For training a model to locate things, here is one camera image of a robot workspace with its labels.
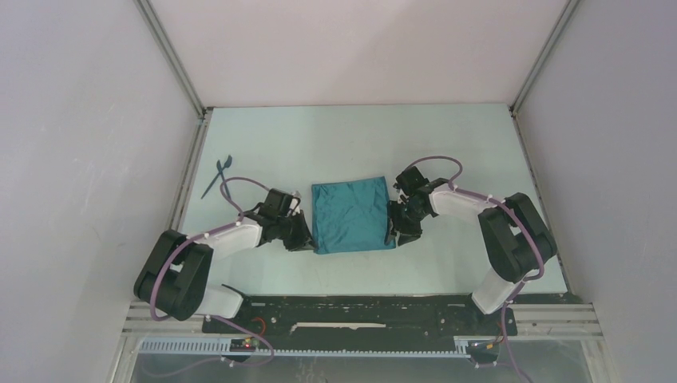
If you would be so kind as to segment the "teal cloth napkin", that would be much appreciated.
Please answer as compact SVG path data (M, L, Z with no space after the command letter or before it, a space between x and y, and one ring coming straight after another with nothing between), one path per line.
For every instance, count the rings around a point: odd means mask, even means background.
M385 177L314 184L311 196L316 254L395 248L395 241L389 238L390 198Z

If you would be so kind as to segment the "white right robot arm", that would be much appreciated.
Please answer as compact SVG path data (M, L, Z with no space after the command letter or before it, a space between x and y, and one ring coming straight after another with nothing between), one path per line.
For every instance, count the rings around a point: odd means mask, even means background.
M495 312L541 278L546 262L558 253L552 232L524 193L499 200L443 178L428 180L415 166L401 172L394 187L399 195L388 205L388 244L400 247L420 239L428 217L454 216L478 225L490 268L464 313L465 325L476 334L492 328Z

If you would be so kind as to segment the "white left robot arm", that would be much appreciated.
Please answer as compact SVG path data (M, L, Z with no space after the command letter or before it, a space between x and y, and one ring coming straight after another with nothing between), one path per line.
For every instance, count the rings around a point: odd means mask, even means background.
M246 296L217 283L210 275L212 264L274 241L287 251L313 249L300 202L299 194L272 188L262 203L240 212L233 223L193 236L162 232L137 276L134 295L153 306L155 320L216 315L231 331L245 331L252 322L251 309L243 305Z

